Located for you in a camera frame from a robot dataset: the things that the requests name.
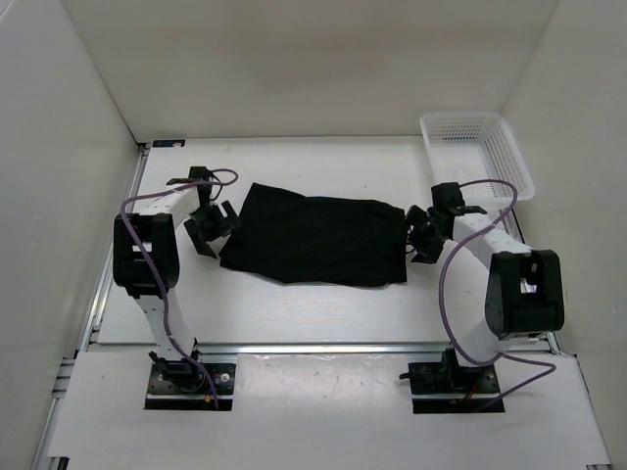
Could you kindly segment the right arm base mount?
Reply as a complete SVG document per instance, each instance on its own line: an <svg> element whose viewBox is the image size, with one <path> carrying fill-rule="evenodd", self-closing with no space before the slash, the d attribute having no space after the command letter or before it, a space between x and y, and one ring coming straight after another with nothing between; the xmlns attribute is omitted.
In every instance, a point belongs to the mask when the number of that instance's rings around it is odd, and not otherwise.
<svg viewBox="0 0 627 470"><path fill-rule="evenodd" d="M411 362L399 380L410 385L414 415L497 414L506 411L493 365L467 367L453 355L439 362Z"/></svg>

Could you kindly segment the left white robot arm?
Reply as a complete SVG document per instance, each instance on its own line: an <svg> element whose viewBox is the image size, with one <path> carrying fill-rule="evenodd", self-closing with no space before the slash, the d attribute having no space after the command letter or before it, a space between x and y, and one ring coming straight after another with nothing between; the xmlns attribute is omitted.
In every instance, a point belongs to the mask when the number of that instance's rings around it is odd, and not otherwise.
<svg viewBox="0 0 627 470"><path fill-rule="evenodd" d="M238 179L230 168L192 166L186 177L169 180L165 190L124 200L114 221L114 281L148 321L156 343L152 360L171 371L171 380L184 392L202 387L206 369L198 362L197 340L175 292L180 276L176 230L185 230L198 255L215 259L211 243L241 226L232 205L217 200Z"/></svg>

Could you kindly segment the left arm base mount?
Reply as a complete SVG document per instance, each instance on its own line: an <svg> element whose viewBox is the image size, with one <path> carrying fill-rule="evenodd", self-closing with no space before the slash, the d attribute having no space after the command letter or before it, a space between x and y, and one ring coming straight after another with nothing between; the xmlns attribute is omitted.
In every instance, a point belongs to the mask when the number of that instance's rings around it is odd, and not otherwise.
<svg viewBox="0 0 627 470"><path fill-rule="evenodd" d="M187 361L152 357L144 408L147 410L231 411L236 364L204 362L216 389L213 394L206 376Z"/></svg>

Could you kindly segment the black shorts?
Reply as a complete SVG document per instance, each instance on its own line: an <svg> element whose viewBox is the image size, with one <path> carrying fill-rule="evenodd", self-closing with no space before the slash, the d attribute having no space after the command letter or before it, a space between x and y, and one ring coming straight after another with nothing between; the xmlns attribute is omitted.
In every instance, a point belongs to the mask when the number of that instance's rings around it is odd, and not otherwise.
<svg viewBox="0 0 627 470"><path fill-rule="evenodd" d="M407 281L403 210L376 200L307 197L254 183L224 268L281 284L378 288Z"/></svg>

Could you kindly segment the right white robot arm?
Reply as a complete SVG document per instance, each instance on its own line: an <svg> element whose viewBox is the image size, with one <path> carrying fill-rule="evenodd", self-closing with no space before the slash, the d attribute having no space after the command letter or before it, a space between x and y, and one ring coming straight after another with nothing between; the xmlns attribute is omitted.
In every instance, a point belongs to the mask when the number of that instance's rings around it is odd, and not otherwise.
<svg viewBox="0 0 627 470"><path fill-rule="evenodd" d="M515 206L517 190L508 182L495 182L512 191L509 206L496 218L464 200L463 183L446 182L431 188L430 208L412 206L405 219L413 262L434 264L446 242L455 244L442 264L438 283L441 320L456 355L441 365L440 379L455 392L474 381L474 367L489 366L511 348L559 331L565 323L559 257L552 250L536 250L515 240L499 226ZM488 269L488 280L484 317L457 338L446 312L445 285L454 256L463 249Z"/></svg>

